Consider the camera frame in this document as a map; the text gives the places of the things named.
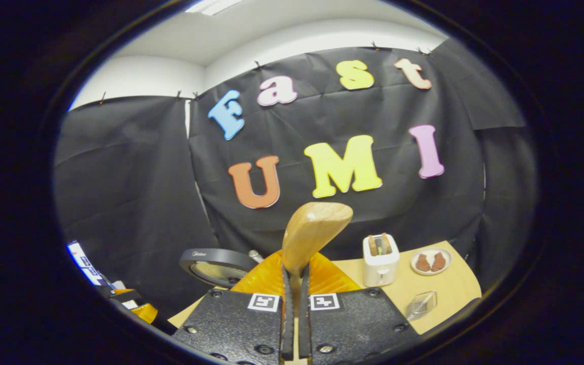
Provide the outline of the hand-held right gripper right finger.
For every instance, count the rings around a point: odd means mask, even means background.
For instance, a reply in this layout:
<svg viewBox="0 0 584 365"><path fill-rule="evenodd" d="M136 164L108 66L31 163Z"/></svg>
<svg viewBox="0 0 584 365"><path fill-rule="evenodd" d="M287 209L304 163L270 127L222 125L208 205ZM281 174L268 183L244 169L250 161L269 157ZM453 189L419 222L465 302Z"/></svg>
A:
<svg viewBox="0 0 584 365"><path fill-rule="evenodd" d="M324 255L302 273L300 357L372 364L417 344L418 333L379 287L361 288Z"/></svg>

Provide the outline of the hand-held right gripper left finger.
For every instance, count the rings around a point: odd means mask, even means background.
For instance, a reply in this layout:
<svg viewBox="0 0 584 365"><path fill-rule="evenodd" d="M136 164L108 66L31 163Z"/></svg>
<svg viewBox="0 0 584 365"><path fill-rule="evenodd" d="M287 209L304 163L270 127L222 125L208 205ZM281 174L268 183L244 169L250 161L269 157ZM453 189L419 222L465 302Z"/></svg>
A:
<svg viewBox="0 0 584 365"><path fill-rule="evenodd" d="M174 339L232 364L283 364L294 357L294 306L279 251L237 284L210 289Z"/></svg>

